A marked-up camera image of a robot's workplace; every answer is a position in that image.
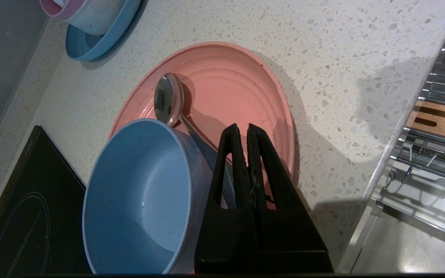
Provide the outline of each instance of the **terrazzo countertop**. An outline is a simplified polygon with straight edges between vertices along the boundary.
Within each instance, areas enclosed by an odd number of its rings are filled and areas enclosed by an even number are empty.
[[[142,10],[104,60],[61,57],[14,162],[41,125],[88,181],[117,113],[152,67],[197,42],[239,44],[281,82],[297,132],[295,185],[336,264],[445,40],[445,0],[144,0]]]

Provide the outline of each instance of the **pink plate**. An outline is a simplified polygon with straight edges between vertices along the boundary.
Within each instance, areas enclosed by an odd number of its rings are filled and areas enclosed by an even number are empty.
[[[183,83],[184,115],[214,146],[223,129],[237,123],[246,154],[247,128],[253,123],[267,132],[284,166],[293,172],[293,122],[279,81],[251,51],[227,42],[188,46],[155,66],[128,97],[109,137],[132,120],[155,118],[154,91],[168,72]],[[175,128],[187,133],[183,125]]]

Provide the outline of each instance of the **blue bowl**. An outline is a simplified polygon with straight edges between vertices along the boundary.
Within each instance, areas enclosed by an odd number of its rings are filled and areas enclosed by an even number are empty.
[[[120,129],[85,192],[82,232],[93,273],[193,271],[211,178],[190,136],[153,119]]]
[[[102,36],[85,33],[69,25],[66,33],[66,53],[74,60],[88,61],[106,53],[125,33],[141,0],[126,0],[111,28]]]

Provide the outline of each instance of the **spoon handle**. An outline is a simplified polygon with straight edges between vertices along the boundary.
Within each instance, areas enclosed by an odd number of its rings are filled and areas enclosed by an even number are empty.
[[[212,172],[216,167],[217,150],[212,147],[205,139],[198,134],[193,128],[191,123],[182,114],[180,121],[187,127],[187,130],[192,137],[195,144],[200,149],[200,152],[205,158],[207,164],[211,168]],[[234,197],[234,182],[233,182],[233,166],[226,160],[226,167],[224,168],[224,181],[222,182],[222,196],[228,205],[228,208],[236,208],[236,200]]]

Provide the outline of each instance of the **pink bowl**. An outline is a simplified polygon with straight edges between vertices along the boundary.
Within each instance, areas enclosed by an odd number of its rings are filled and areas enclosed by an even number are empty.
[[[65,7],[60,7],[53,0],[39,0],[44,12],[50,17],[68,19],[80,9],[85,0],[67,0]]]

